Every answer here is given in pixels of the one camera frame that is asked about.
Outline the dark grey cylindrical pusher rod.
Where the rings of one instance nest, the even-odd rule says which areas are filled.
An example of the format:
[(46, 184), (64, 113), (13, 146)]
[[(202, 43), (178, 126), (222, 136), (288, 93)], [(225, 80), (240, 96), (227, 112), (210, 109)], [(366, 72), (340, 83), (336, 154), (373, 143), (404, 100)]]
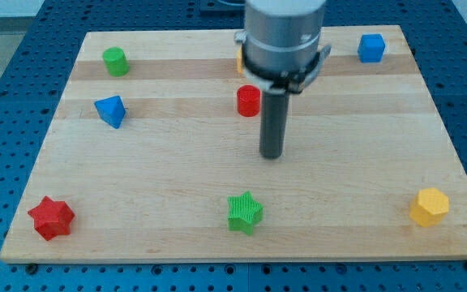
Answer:
[(289, 95), (263, 92), (259, 152), (267, 159), (277, 159), (283, 152)]

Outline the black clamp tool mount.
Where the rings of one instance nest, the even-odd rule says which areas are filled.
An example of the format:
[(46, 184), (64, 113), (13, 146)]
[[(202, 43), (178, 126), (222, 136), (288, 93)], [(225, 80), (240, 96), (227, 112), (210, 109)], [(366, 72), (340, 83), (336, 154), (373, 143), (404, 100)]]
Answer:
[(265, 44), (247, 30), (234, 33), (244, 76), (271, 94), (300, 94), (318, 78), (332, 51), (329, 44), (319, 47), (319, 37), (287, 46), (282, 39)]

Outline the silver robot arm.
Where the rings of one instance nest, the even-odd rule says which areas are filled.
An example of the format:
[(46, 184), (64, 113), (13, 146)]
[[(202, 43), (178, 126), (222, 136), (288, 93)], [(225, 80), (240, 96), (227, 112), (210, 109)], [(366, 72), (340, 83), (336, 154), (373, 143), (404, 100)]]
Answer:
[(277, 159), (284, 149), (289, 97), (321, 72), (331, 46), (319, 47), (326, 0), (246, 0), (241, 45), (243, 74), (261, 91), (259, 152)]

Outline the yellow block behind arm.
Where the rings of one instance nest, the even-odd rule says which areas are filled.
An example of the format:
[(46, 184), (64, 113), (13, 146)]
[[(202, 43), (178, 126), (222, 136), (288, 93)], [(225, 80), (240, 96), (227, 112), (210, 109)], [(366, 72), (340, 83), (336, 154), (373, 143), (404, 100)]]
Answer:
[(242, 47), (239, 47), (236, 53), (236, 69), (237, 73), (243, 74), (243, 56), (242, 56)]

